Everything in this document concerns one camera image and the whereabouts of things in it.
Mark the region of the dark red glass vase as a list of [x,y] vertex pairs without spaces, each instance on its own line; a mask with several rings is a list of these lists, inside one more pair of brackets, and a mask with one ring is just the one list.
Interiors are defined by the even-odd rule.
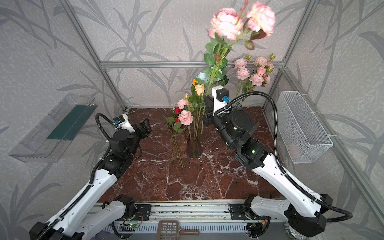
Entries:
[[186,153],[190,158],[198,158],[203,150],[201,145],[201,131],[198,129],[197,133],[195,133],[194,128],[185,129],[184,137],[187,141]]

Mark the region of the light pink rose stem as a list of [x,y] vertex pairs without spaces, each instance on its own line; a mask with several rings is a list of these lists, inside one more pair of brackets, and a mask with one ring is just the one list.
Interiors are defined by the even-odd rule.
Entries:
[[184,98],[179,100],[177,107],[175,108],[176,117],[174,120],[174,130],[178,133],[181,133],[182,126],[186,126],[188,129],[189,137],[192,137],[190,125],[193,123],[194,117],[192,112],[189,110],[191,108],[191,103],[189,102],[190,96],[185,94]]

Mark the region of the purple glass vase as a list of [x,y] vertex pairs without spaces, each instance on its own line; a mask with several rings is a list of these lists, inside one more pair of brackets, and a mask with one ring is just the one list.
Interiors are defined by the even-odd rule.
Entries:
[[231,105],[231,109],[232,109],[232,112],[241,111],[243,110],[243,106],[239,101],[237,101]]

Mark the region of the pale pink peony stem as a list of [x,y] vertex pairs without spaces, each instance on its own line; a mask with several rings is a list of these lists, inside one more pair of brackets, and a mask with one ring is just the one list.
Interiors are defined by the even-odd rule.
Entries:
[[271,77],[268,74],[252,74],[246,80],[243,80],[241,83],[241,93],[246,94],[253,92],[256,87],[266,87],[271,83]]
[[250,77],[250,71],[247,69],[248,61],[252,58],[251,55],[246,55],[245,58],[239,58],[234,61],[236,69],[236,77],[238,79],[236,97],[242,89],[243,81]]

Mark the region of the pink rose bud stem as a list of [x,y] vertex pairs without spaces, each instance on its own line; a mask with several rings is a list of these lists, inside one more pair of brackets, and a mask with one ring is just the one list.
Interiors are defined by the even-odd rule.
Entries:
[[267,70],[265,67],[259,67],[257,70],[257,74],[260,76],[264,76],[266,74]]

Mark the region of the white pink-edged rose stem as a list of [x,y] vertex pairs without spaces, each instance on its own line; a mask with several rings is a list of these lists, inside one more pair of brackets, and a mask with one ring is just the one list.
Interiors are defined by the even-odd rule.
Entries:
[[271,54],[268,58],[265,58],[265,57],[257,57],[255,60],[254,60],[254,65],[256,67],[264,67],[266,69],[268,69],[268,71],[272,71],[274,70],[275,66],[274,66],[274,62],[273,60],[276,58],[276,55],[275,54]]

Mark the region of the pink-edged rose spray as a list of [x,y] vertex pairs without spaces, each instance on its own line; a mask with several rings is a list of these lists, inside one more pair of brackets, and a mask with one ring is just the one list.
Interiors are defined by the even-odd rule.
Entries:
[[208,36],[211,41],[206,44],[204,61],[208,68],[205,86],[207,96],[213,86],[224,83],[223,68],[228,64],[228,54],[234,45],[241,43],[253,51],[255,41],[266,39],[274,33],[276,15],[271,7],[259,1],[245,1],[239,11],[234,8],[222,8],[211,18]]

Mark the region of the pale blue flower stem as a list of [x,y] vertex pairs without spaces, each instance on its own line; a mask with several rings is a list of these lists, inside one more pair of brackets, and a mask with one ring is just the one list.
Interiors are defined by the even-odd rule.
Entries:
[[203,72],[198,73],[197,78],[201,80],[204,84],[207,84],[209,82],[209,78],[207,75]]

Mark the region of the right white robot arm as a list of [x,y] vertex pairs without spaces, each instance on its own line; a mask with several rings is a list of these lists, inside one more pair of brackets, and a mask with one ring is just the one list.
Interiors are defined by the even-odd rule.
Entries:
[[[285,200],[266,199],[251,195],[243,204],[245,215],[276,218],[288,222],[290,230],[300,236],[311,238],[325,231],[328,223],[351,219],[349,211],[332,206],[333,199],[327,194],[311,190],[280,163],[277,148],[278,110],[274,100],[263,92],[250,92],[235,99],[229,98],[229,90],[217,86],[212,95],[205,97],[209,118],[234,158],[252,170],[278,190]],[[234,111],[233,104],[239,100],[258,95],[266,98],[274,111],[274,151],[269,151],[252,137],[258,128],[251,116],[243,110]]]

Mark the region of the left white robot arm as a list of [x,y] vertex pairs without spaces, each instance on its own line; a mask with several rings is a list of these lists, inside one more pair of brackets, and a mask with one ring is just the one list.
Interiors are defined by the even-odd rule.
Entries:
[[102,195],[122,177],[141,150],[140,141],[151,132],[149,119],[131,125],[126,114],[113,120],[96,114],[96,123],[105,136],[108,148],[93,168],[88,183],[73,199],[46,223],[38,222],[30,230],[32,240],[90,240],[119,219],[136,216],[135,201],[120,195],[91,217],[87,214]]

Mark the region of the small red rose spray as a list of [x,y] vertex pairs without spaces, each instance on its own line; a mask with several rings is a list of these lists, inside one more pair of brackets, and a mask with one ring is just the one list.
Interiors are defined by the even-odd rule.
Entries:
[[175,149],[180,167],[183,168],[184,163],[177,141],[177,136],[184,131],[184,129],[182,128],[182,123],[179,119],[179,114],[181,112],[182,110],[179,107],[175,107],[173,108],[172,115],[168,117],[165,116],[165,120],[171,133],[171,147]]

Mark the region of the clear plastic tray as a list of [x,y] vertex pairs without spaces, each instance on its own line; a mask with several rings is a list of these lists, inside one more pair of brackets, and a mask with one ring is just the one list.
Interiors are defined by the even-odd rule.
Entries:
[[9,156],[23,163],[56,163],[97,106],[94,97],[67,94]]

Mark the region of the brown plastic scoop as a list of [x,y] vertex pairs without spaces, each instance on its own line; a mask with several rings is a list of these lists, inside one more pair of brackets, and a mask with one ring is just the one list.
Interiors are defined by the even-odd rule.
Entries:
[[159,221],[157,228],[157,240],[178,240],[180,236],[198,236],[199,230],[184,230],[179,226],[178,221]]

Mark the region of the metal tin can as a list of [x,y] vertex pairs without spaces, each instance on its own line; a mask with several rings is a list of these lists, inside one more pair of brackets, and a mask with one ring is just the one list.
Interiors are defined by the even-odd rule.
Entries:
[[308,240],[308,237],[300,234],[294,230],[291,226],[285,226],[285,234],[291,240]]

